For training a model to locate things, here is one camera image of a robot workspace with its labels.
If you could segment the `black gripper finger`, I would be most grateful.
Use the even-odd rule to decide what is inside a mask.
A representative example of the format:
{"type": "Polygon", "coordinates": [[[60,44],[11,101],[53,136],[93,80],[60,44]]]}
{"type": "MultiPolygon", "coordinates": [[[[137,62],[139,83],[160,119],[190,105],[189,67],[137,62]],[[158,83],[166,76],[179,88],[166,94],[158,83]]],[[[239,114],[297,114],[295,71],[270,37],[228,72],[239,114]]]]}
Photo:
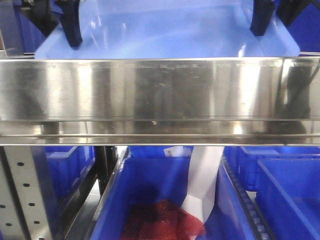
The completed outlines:
{"type": "Polygon", "coordinates": [[[78,48],[82,42],[79,20],[79,0],[56,0],[55,4],[61,8],[60,22],[71,48],[78,48]]]}
{"type": "Polygon", "coordinates": [[[256,37],[265,34],[276,5],[273,0],[254,0],[250,31],[256,37]]]}
{"type": "Polygon", "coordinates": [[[45,37],[48,37],[59,24],[58,18],[52,12],[50,0],[22,0],[21,13],[45,37]]]}
{"type": "Polygon", "coordinates": [[[280,0],[276,15],[285,27],[289,27],[311,2],[311,0],[280,0]]]}

